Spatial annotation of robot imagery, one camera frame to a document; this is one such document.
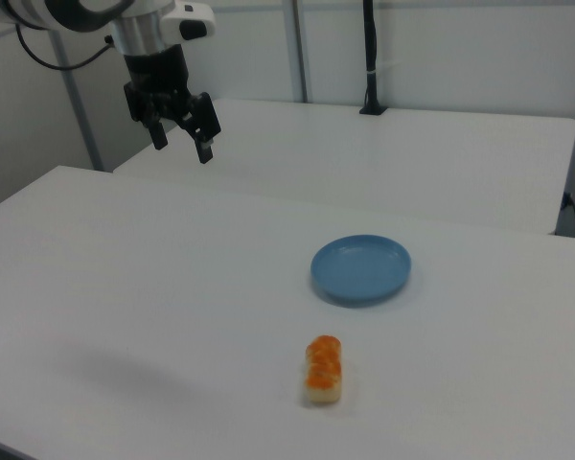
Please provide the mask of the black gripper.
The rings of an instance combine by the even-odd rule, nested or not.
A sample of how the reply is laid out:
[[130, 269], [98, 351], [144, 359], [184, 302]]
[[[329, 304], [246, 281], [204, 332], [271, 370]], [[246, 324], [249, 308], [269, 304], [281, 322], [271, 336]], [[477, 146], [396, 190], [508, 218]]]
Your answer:
[[221, 127], [209, 94], [192, 95], [187, 87], [189, 72], [181, 46], [148, 56], [125, 56], [125, 61], [130, 75], [124, 86], [130, 116], [147, 128], [154, 148], [168, 145], [160, 120], [171, 120], [192, 137], [199, 162], [208, 163]]

